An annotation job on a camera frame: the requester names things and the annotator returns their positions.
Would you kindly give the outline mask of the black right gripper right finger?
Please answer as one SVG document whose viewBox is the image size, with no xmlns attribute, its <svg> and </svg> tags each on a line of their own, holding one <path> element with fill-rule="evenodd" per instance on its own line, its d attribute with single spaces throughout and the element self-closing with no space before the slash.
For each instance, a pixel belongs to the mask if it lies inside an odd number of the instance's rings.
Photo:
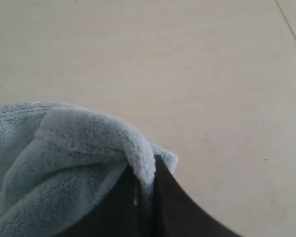
<svg viewBox="0 0 296 237">
<path fill-rule="evenodd" d="M 156 173 L 152 218 L 153 237 L 237 237 L 210 216 L 182 189 L 160 155 Z"/>
</svg>

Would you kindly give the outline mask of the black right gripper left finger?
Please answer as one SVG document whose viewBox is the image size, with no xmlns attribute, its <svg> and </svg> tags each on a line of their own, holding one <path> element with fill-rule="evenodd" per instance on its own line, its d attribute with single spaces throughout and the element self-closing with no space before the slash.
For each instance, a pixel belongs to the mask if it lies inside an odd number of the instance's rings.
<svg viewBox="0 0 296 237">
<path fill-rule="evenodd" d="M 79 222 L 76 237 L 137 237 L 137 180 L 127 167 L 107 196 Z"/>
</svg>

